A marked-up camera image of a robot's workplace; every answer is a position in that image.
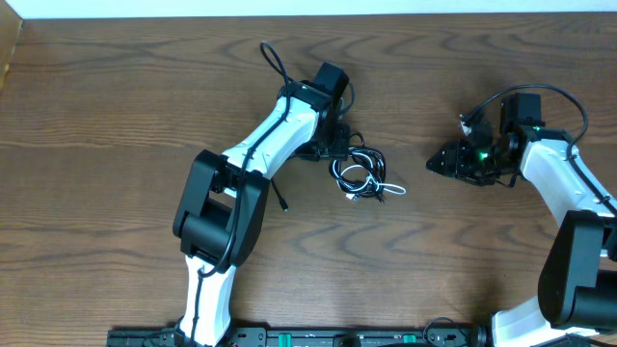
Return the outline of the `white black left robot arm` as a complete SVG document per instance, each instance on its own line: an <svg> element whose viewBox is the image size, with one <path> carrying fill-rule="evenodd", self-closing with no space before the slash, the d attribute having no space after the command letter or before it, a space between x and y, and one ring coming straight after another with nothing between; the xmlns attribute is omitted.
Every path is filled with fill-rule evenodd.
<svg viewBox="0 0 617 347"><path fill-rule="evenodd" d="M173 221L188 270L187 304L178 331L185 343L218 345L230 326L237 269L261 233L273 177L292 157L340 158L349 128L347 81L292 81L266 119L221 154L193 161Z"/></svg>

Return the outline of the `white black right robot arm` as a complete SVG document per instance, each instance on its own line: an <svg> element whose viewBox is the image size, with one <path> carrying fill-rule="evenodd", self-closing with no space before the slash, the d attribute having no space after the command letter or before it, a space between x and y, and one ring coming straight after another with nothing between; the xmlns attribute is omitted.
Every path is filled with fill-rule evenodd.
<svg viewBox="0 0 617 347"><path fill-rule="evenodd" d="M518 174L536 188L557 223L536 296L493 315L493 345L548 346L615 332L616 274L600 262L616 258L616 205L566 131L520 125L491 147L451 141L426 167L478 186Z"/></svg>

